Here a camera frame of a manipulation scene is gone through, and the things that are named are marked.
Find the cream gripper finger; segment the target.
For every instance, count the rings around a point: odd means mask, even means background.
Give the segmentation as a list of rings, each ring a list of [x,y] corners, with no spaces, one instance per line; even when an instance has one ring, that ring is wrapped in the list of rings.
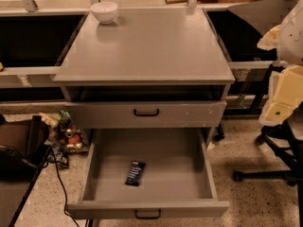
[[[278,33],[280,31],[280,26],[274,26],[269,31],[267,31],[264,36],[258,41],[257,48],[262,50],[272,50],[277,46]]]

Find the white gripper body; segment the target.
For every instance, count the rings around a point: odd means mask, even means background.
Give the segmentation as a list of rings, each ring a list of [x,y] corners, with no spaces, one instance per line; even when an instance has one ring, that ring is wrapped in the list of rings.
[[[269,80],[268,99],[258,121],[276,126],[290,117],[303,101],[303,67],[290,65],[280,73],[273,72]]]

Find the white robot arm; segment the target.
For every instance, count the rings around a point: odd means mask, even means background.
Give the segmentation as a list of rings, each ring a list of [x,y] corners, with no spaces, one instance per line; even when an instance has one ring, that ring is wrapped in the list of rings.
[[[274,26],[258,41],[263,50],[275,48],[277,61],[288,66],[273,72],[269,80],[269,98],[258,121],[276,126],[290,117],[303,101],[303,0],[299,0],[282,23]]]

